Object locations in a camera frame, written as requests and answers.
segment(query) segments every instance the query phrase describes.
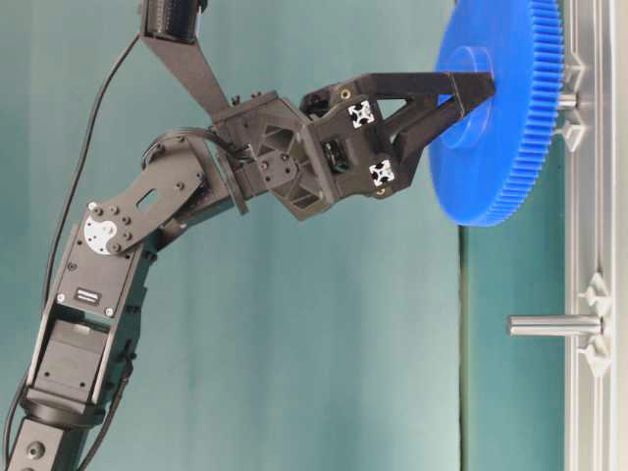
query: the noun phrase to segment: cable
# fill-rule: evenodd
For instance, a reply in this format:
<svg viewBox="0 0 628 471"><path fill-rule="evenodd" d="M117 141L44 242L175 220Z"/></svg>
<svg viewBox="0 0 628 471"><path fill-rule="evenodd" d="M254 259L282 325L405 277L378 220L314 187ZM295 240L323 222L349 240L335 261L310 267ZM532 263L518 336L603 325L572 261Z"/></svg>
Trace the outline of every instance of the cable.
<svg viewBox="0 0 628 471"><path fill-rule="evenodd" d="M26 378L28 376L28 370L22 376L20 380L20 385L16 389L15 394L13 395L13 399L11 399L11 405L9 406L9 413L7 414L7 418L4 422L4 430L2 431L2 459L3 459L3 468L9 469L9 453L10 453L10 443L11 443L11 429L13 427L13 419L16 415L16 410L18 408L18 403L20 402L20 397L22 396L22 392L24 391L24 386L26 385Z"/></svg>
<svg viewBox="0 0 628 471"><path fill-rule="evenodd" d="M100 105L102 104L102 100L105 95L105 92L107 91L107 88L109 88L109 84L111 83L114 75L116 74L120 66L122 66L122 63L125 62L125 59L127 59L131 50L133 49L133 47L136 45L138 41L139 41L139 32L132 39L131 43L120 54L120 56L114 63L113 68L111 69L111 71L109 72L105 80L102 82L102 84L100 85L98 93L96 94L96 99L94 100L94 104L91 108L91 113L89 115L89 120L87 122L87 130L85 132L85 137L83 139L82 148L80 150L80 156L78 157L77 166L75 168L75 171L72 176L72 181L70 183L70 189L68 190L68 193L66 194L66 199L63 203L61 215L59 216L59 220L57 221L55 234L53 235L52 243L50 245L50 252L48 254L48 261L46 263L46 269L44 272L43 287L41 290L41 312L42 313L46 307L46 303L48 302L48 296L50 294L50 283L52 280L52 271L54 269L55 258L57 256L57 251L59 249L59 241L61 240L63 229L66 226L66 222L68 220L68 214L70 213L70 208L72 206L75 193L77 192L77 187L79 186L80 176L85 166L85 161L87 160L87 153L89 151L89 145L91 143L91 138L92 138L94 126L96 123L96 117L98 116L98 111L100 110ZM11 461L11 457L9 454L11 428L13 425L13 419L15 417L16 409L18 408L20 396L22 395L22 392L26 385L26 376L27 375L25 375L23 379L21 380L20 385L18 386L18 389L16 390L16 393L13 397L13 400L11 401L11 405L9 407L9 414L7 415L7 420L5 422L5 426L3 429L3 434L2 434L3 460L4 460L4 468L7 471L9 469L9 462ZM109 409L110 414L111 414L112 408L113 408L113 403Z"/></svg>
<svg viewBox="0 0 628 471"><path fill-rule="evenodd" d="M204 128L176 128L174 130L164 132L160 136L153 139L153 141L146 148L146 150L144 151L144 154L142 155L141 169L144 170L146 166L150 163L150 159L153 156L151 151L157 145L159 145L162 141L168 138L176 137L179 135L195 135L197 137L202 137L203 139L208 140L209 142L212 142L221 150L223 150L232 160L235 160L236 162L239 162L241 164L251 162L252 160L250 157L238 157L237 155L241 154L244 149L240 149L240 150L235 149L232 144L222 139L215 131L206 130Z"/></svg>
<svg viewBox="0 0 628 471"><path fill-rule="evenodd" d="M77 471L85 471L85 469L87 468L87 466L89 465L93 457L98 452L98 449L100 448L102 443L105 441L105 437L107 437L107 432L109 432L109 427L111 427L111 424L114 420L118 407L120 406L120 402L122 401L122 394L125 391L125 388L127 387L127 385L129 384L129 378L131 377L131 374L133 372L132 361L134 359L134 355L132 357L127 356L125 358L127 360L127 366L125 367L125 371L122 375L122 379L120 383L118 384L118 388L116 389L116 394L114 395L114 398L111 401L111 405L109 406L109 412L107 412L107 417L105 417L105 421L100 427L100 430L98 431L98 435L94 439L94 443L89 448L89 451L85 455L85 458L82 460L82 463L78 467Z"/></svg>
<svg viewBox="0 0 628 471"><path fill-rule="evenodd" d="M87 160L87 152L89 151L89 144L91 143L91 137L94 131L94 125L96 123L96 117L98 116L98 111L100 110L100 105L102 104L102 99L109 88L109 84L113 79L114 75L120 68L129 53L136 45L139 40L139 33L135 35L132 39L131 43L126 47L126 49L122 52L120 57L116 60L114 67L111 69L105 80L100 85L100 89L98 90L98 94L96 95L96 99L94 101L93 107L91 108L91 114L89 115L89 121L87 123L87 131L85 132L85 137L82 142L82 149L80 150L80 157L78 158L77 167L75 168L75 172L72 177L72 182L70 183L70 189L68 190L68 194L66 195L66 200L63 203L63 208L61 210L61 215L59 216L59 220L57 222L57 229L55 230L55 234L52 239L52 244L50 246L50 253L48 254L48 263L46 264L46 271L44 276L43 288L42 288L42 305L41 310L43 311L46 306L46 302L48 301L48 294L50 291L50 281L52 280L52 270L54 268L55 257L57 255L57 251L59 249L59 241L61 240L61 235L63 232L63 228L66 225L66 221L68 220L68 213L70 212L70 207L72 206L72 201L75 197L75 193L77 192L77 186L79 185L80 175L82 174L82 169L85 166L85 160Z"/></svg>

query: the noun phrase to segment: metal rod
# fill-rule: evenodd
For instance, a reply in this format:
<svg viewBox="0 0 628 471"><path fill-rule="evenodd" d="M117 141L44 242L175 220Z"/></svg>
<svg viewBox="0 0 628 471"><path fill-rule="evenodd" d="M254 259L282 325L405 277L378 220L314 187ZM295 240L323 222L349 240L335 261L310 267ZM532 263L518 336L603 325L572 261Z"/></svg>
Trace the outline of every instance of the metal rod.
<svg viewBox="0 0 628 471"><path fill-rule="evenodd" d="M595 316L512 316L511 336L579 337L602 333L602 319Z"/></svg>
<svg viewBox="0 0 628 471"><path fill-rule="evenodd" d="M575 93L560 93L558 109L564 111L575 110L578 106L578 95Z"/></svg>

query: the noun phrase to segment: blue gear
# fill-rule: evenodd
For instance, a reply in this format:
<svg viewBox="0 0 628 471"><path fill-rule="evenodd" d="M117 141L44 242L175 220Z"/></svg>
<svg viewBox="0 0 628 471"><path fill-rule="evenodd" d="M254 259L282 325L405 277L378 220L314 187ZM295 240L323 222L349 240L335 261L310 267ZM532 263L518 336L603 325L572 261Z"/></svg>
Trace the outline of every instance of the blue gear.
<svg viewBox="0 0 628 471"><path fill-rule="evenodd" d="M430 146L441 206L463 226L494 226L526 199L551 144L562 88L555 0L459 0L438 71L493 73L496 95Z"/></svg>

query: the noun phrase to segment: robotic arm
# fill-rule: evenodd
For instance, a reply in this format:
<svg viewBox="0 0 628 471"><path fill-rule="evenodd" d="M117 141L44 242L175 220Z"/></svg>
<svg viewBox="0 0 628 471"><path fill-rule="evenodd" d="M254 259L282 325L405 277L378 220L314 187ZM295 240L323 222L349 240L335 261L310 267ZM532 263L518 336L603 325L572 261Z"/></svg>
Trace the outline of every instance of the robotic arm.
<svg viewBox="0 0 628 471"><path fill-rule="evenodd" d="M354 194L390 197L412 184L426 145L495 93L490 74L369 74L308 93L298 107L274 91L232 106L195 38L205 7L143 3L141 39L213 127L155 139L137 180L89 203L73 228L43 312L8 471L74 471L89 430L104 421L102 441L131 375L144 282L161 249L233 206L244 214L246 201L267 191L300 221ZM405 104L385 119L379 102L391 99Z"/></svg>

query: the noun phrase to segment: bolt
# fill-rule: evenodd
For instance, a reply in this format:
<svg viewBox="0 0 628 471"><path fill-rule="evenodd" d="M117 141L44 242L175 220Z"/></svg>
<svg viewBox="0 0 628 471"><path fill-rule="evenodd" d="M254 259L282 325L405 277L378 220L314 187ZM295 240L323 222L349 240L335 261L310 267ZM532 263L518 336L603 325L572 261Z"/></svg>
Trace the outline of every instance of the bolt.
<svg viewBox="0 0 628 471"><path fill-rule="evenodd" d="M156 262L157 261L157 254L154 252L144 252L144 257L146 257L146 260L150 260L151 262Z"/></svg>
<svg viewBox="0 0 628 471"><path fill-rule="evenodd" d="M32 442L26 447L26 455L28 459L39 459L46 452L46 447L42 442Z"/></svg>

